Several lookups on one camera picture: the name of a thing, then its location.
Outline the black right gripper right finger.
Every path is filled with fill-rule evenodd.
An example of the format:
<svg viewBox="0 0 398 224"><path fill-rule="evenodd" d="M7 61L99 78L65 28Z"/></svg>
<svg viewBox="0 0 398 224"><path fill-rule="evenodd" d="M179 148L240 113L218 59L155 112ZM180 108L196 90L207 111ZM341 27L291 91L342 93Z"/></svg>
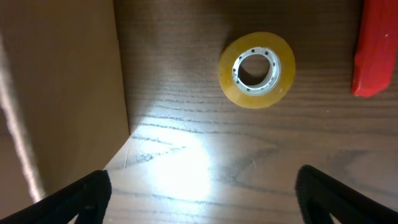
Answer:
<svg viewBox="0 0 398 224"><path fill-rule="evenodd" d="M299 169L295 192L305 224L397 223L397 212L310 165Z"/></svg>

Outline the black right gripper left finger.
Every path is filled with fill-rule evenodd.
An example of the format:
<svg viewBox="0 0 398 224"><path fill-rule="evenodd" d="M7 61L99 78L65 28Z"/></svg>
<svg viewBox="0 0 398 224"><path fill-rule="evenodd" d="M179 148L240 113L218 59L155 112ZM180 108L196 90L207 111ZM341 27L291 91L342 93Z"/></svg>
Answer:
<svg viewBox="0 0 398 224"><path fill-rule="evenodd" d="M96 170L43 200L1 219L13 223L101 224L111 198L108 172Z"/></svg>

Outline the yellow tape roll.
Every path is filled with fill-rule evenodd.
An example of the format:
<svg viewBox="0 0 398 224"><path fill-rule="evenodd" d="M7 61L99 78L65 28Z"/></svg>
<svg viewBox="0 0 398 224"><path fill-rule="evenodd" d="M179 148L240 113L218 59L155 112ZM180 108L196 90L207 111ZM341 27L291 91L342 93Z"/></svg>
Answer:
<svg viewBox="0 0 398 224"><path fill-rule="evenodd" d="M256 85L245 84L239 67L245 59L260 55L270 64L266 77ZM221 89L234 104L261 109L281 100L293 85L295 57L288 43L270 32L254 32L242 36L225 48L218 61Z"/></svg>

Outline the red utility knife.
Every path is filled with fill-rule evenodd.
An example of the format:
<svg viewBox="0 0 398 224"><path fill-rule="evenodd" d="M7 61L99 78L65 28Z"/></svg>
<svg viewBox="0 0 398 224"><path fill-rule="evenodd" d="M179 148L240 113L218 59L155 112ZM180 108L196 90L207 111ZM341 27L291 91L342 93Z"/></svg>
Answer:
<svg viewBox="0 0 398 224"><path fill-rule="evenodd" d="M365 0L354 55L351 91L369 97L385 90L397 54L397 0Z"/></svg>

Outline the brown cardboard box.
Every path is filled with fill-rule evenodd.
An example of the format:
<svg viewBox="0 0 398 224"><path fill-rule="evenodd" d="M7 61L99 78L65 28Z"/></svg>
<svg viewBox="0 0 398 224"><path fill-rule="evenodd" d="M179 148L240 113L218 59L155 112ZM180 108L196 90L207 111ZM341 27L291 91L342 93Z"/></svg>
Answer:
<svg viewBox="0 0 398 224"><path fill-rule="evenodd" d="M1 0L1 216L103 169L129 135L111 0Z"/></svg>

